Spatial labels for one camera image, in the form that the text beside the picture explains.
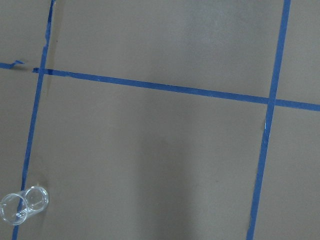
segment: tape line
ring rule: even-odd
[[[280,107],[287,107],[287,108],[293,108],[293,109],[304,109],[304,110],[320,112],[320,105],[313,104],[313,103],[277,99],[277,100],[275,100],[275,105],[280,106]]]
[[[40,71],[39,68],[33,69],[33,73],[38,73],[39,71]],[[167,84],[153,83],[153,82],[147,82],[147,81],[137,81],[137,80],[129,80],[129,79],[122,79],[122,78],[108,77],[108,76],[91,75],[91,74],[85,74],[85,73],[75,73],[70,71],[44,69],[44,74],[60,76],[60,77],[70,77],[75,79],[89,80],[89,81],[95,81],[95,82],[101,82],[101,83],[126,85],[126,86],[138,87],[138,88],[156,89],[156,90],[207,96],[207,97],[221,98],[221,99],[231,99],[231,100],[238,100],[238,101],[244,101],[244,102],[250,102],[250,103],[258,103],[258,104],[268,103],[268,98],[260,97],[260,96],[251,96],[251,95],[244,95],[244,94],[237,94],[237,93],[230,93],[230,92],[204,90],[204,89],[198,89],[198,88],[167,85]]]
[[[268,100],[266,115],[265,115],[265,129],[262,135],[259,162],[258,162],[258,168],[257,168],[253,197],[252,197],[250,224],[247,231],[246,240],[254,239],[259,201],[260,201],[260,195],[261,195],[261,188],[262,188],[262,182],[263,182],[266,158],[267,158],[267,152],[268,152],[269,137],[270,137],[272,119],[274,115],[274,109],[276,105],[276,96],[277,96],[277,89],[278,89],[279,76],[280,76],[280,70],[281,70],[282,56],[284,53],[284,46],[285,46],[285,40],[286,40],[287,25],[288,25],[289,12],[290,12],[290,3],[291,3],[290,0],[284,0],[283,2],[281,25],[279,30],[278,43],[277,43],[274,66],[273,66],[269,100]]]
[[[27,144],[26,144],[26,150],[25,150],[25,156],[24,156],[24,162],[23,162],[23,168],[22,168],[21,190],[24,190],[26,187],[30,154],[31,154],[31,149],[32,149],[32,142],[33,142],[33,138],[34,138],[37,113],[38,113],[38,107],[39,107],[39,100],[40,100],[40,95],[41,95],[42,83],[43,83],[43,79],[44,79],[44,68],[46,67],[47,53],[48,53],[48,47],[49,47],[49,42],[50,42],[52,13],[53,13],[55,1],[56,0],[51,0],[49,16],[48,16],[47,25],[46,25],[46,32],[45,32],[46,43],[45,43],[43,50],[42,50],[41,63],[40,63],[40,69],[39,69],[39,74],[38,74],[38,81],[37,81],[37,85],[36,85],[34,104],[33,104],[33,110],[32,110],[30,128],[29,128],[29,134],[28,134],[28,140],[27,140]],[[14,226],[13,231],[12,231],[12,240],[17,240],[18,232],[19,232],[19,225]]]

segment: cup rim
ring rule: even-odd
[[[25,195],[27,196],[27,194],[31,191],[34,191],[34,190],[37,190],[37,191],[40,191],[42,194],[44,194],[46,196],[46,198],[43,199],[43,203],[48,205],[49,203],[49,195],[48,195],[48,192],[46,189],[44,189],[42,186],[31,186],[30,188],[28,188],[25,192]]]
[[[17,197],[19,197],[20,199],[22,199],[23,204],[24,204],[26,207],[28,207],[27,201],[26,201],[21,195],[19,195],[19,194],[17,194],[17,193],[10,193],[10,194],[6,195],[6,196],[1,200],[1,203],[4,203],[4,202],[6,201],[6,199],[7,199],[8,197],[12,196],[12,195],[13,195],[13,196],[17,196]],[[9,221],[9,220],[6,218],[6,216],[4,216],[2,210],[0,210],[0,216],[1,216],[1,218],[2,218],[5,222],[7,222],[8,224],[10,224],[10,225],[12,225],[12,226],[17,226],[17,225],[22,224],[22,223],[27,219],[27,217],[28,217],[28,211],[26,211],[25,216],[23,217],[23,220],[22,220],[21,222],[19,222],[19,223],[14,223],[14,222],[12,222],[12,221]]]

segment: blue tape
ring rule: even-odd
[[[266,108],[266,115],[265,115],[265,129],[262,135],[259,162],[258,162],[256,180],[255,180],[253,197],[252,197],[250,225],[247,231],[246,240],[254,239],[254,233],[255,233],[255,227],[256,227],[257,215],[258,215],[258,207],[259,207],[259,201],[260,201],[260,195],[261,195],[261,187],[262,187],[262,182],[264,177],[267,151],[268,151],[268,145],[269,145],[269,137],[270,137],[272,119],[273,119],[274,109],[276,104],[276,96],[277,96],[277,89],[278,89],[279,76],[280,76],[280,70],[281,70],[282,56],[284,53],[284,46],[285,46],[285,40],[286,40],[290,4],[291,4],[290,0],[284,0],[283,2],[281,25],[279,30],[278,43],[277,43],[274,66],[273,66],[269,100],[268,100],[268,105]]]
[[[19,60],[15,60],[11,64],[0,62],[0,69],[12,69],[17,64],[25,64],[25,63]]]
[[[39,73],[39,68],[34,68],[32,72]],[[183,87],[183,86],[174,86],[174,85],[128,80],[128,79],[121,79],[121,78],[114,78],[114,77],[107,77],[107,76],[90,75],[90,74],[84,74],[84,73],[74,73],[70,71],[60,71],[60,70],[53,70],[53,69],[44,69],[44,74],[59,76],[59,77],[70,77],[70,78],[89,80],[89,81],[95,81],[95,82],[113,83],[113,84],[126,85],[126,86],[139,87],[139,88],[149,88],[149,89],[157,89],[157,90],[184,93],[184,94],[193,94],[193,95],[200,95],[200,96],[213,97],[213,98],[231,99],[231,100],[238,100],[238,101],[244,101],[249,103],[268,104],[267,97],[243,95],[243,94],[213,91],[213,90],[204,90],[204,89],[197,89],[197,88],[190,88],[190,87]],[[280,107],[320,112],[320,104],[276,99],[275,105]]]
[[[35,132],[35,126],[36,126],[36,120],[37,120],[37,113],[38,113],[42,83],[44,80],[44,68],[46,67],[48,47],[49,47],[49,42],[50,42],[52,14],[53,14],[53,8],[54,8],[55,1],[56,0],[51,0],[49,16],[48,16],[47,25],[46,25],[46,32],[45,32],[46,43],[45,43],[43,50],[42,50],[41,63],[40,63],[40,69],[39,69],[39,74],[38,74],[38,81],[37,81],[37,85],[36,85],[34,104],[33,104],[29,134],[28,134],[28,140],[27,140],[26,149],[25,149],[25,156],[24,156],[23,169],[22,169],[21,191],[26,188],[30,154],[31,154],[31,149],[32,149],[32,142],[34,139],[34,132]],[[18,225],[14,226],[13,231],[12,231],[12,240],[17,240],[18,232],[19,232],[19,226]]]
[[[311,111],[320,112],[320,105],[319,104],[277,99],[277,100],[275,100],[275,105],[280,106],[280,107],[304,109],[304,110],[311,110]]]
[[[40,69],[34,68],[32,72],[39,73]],[[163,91],[183,93],[183,94],[192,94],[192,95],[199,95],[199,96],[206,96],[206,97],[213,97],[213,98],[220,98],[220,99],[231,99],[231,100],[238,100],[238,101],[244,101],[244,102],[250,102],[250,103],[258,103],[258,104],[268,103],[268,98],[266,97],[204,90],[204,89],[198,89],[198,88],[167,85],[167,84],[153,83],[153,82],[147,82],[147,81],[129,80],[129,79],[122,79],[122,78],[115,78],[115,77],[108,77],[108,76],[98,76],[98,75],[91,75],[91,74],[84,74],[84,73],[75,73],[75,72],[60,71],[60,70],[53,70],[53,69],[44,69],[44,74],[60,76],[60,77],[71,77],[75,79],[89,80],[89,81],[95,81],[95,82],[101,82],[101,83],[126,85],[126,86],[138,87],[138,88],[156,89],[156,90],[163,90]]]

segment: clear plastic cup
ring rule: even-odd
[[[0,202],[0,216],[8,224],[16,226],[43,211],[49,203],[47,191],[40,186],[11,193]]]

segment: floor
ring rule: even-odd
[[[0,1],[0,196],[50,196],[1,239],[318,239],[319,12]]]

